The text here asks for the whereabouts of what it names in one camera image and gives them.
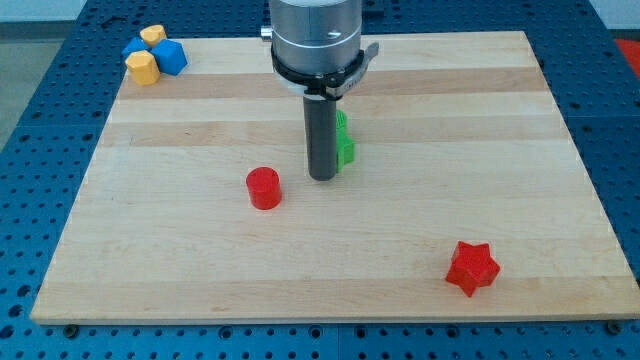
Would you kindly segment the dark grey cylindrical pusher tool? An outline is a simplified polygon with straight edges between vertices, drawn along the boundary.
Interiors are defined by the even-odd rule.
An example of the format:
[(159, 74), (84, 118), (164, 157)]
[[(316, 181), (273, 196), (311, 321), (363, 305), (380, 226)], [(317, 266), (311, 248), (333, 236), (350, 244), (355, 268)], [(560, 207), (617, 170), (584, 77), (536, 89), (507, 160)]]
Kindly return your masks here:
[(337, 173), (336, 102), (303, 99), (308, 172), (316, 181)]

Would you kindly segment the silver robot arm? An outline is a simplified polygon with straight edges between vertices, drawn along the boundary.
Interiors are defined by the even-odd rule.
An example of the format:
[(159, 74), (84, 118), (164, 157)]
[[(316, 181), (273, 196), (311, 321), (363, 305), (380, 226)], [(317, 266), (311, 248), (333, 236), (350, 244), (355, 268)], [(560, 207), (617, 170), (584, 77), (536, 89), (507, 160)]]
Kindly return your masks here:
[(361, 0), (270, 0), (272, 67), (303, 99), (308, 172), (338, 172), (337, 102), (364, 77), (379, 44), (361, 47)]

